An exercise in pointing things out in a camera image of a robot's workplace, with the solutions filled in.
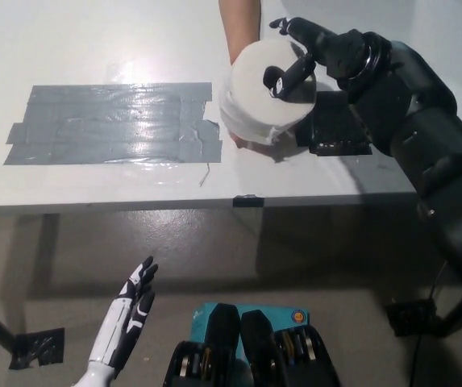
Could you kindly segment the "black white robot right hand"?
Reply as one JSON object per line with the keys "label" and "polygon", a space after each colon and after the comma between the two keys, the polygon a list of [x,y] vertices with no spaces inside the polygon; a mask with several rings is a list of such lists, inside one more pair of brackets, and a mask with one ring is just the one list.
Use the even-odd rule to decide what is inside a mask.
{"label": "black white robot right hand", "polygon": [[306,49],[286,70],[269,66],[264,71],[263,81],[273,98],[288,100],[316,65],[324,66],[327,75],[336,80],[353,77],[364,67],[368,49],[363,34],[356,29],[338,35],[300,17],[279,18],[269,26]]}

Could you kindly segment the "person's bare hand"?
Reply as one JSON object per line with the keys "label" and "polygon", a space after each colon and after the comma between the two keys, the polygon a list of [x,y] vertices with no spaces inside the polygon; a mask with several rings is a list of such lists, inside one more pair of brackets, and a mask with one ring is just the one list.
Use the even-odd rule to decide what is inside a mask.
{"label": "person's bare hand", "polygon": [[229,132],[229,136],[234,141],[235,146],[238,149],[245,149],[251,152],[255,152],[255,153],[270,157],[274,160],[278,160],[280,158],[279,152],[274,145],[264,145],[264,144],[258,144],[258,143],[246,141],[244,139],[241,139],[240,137],[238,137],[232,132]]}

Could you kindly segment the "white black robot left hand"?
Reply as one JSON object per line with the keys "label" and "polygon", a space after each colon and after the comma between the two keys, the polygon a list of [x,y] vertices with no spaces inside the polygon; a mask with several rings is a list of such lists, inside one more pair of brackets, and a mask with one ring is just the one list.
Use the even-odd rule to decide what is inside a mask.
{"label": "white black robot left hand", "polygon": [[124,282],[106,312],[76,386],[109,386],[124,369],[154,302],[152,281],[157,269],[149,256]]}

